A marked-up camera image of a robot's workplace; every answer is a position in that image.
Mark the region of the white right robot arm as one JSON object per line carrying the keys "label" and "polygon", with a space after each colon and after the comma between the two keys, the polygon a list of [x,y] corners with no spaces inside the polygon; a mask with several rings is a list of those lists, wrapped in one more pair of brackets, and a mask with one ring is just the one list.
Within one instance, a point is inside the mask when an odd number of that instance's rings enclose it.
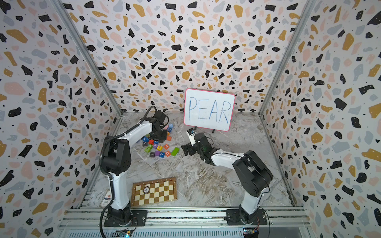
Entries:
{"label": "white right robot arm", "polygon": [[236,172],[245,190],[244,199],[238,209],[226,211],[224,218],[228,225],[251,225],[260,223],[258,215],[263,194],[269,193],[273,174],[252,150],[246,153],[226,152],[214,148],[204,133],[196,133],[194,129],[187,131],[190,142],[182,145],[184,154],[198,154],[200,159],[212,166],[222,166]]}

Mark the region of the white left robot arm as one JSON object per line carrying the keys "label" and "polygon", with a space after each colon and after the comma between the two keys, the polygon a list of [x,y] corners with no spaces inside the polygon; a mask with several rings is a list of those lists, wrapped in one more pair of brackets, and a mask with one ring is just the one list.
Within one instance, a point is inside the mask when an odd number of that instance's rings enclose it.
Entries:
{"label": "white left robot arm", "polygon": [[108,221],[124,225],[131,220],[131,202],[124,178],[132,163],[131,147],[147,134],[154,141],[163,142],[167,139],[165,126],[169,123],[169,117],[158,110],[149,117],[148,113],[152,109],[156,107],[151,106],[137,124],[119,135],[107,136],[103,143],[99,168],[109,179],[111,201],[106,206]]}

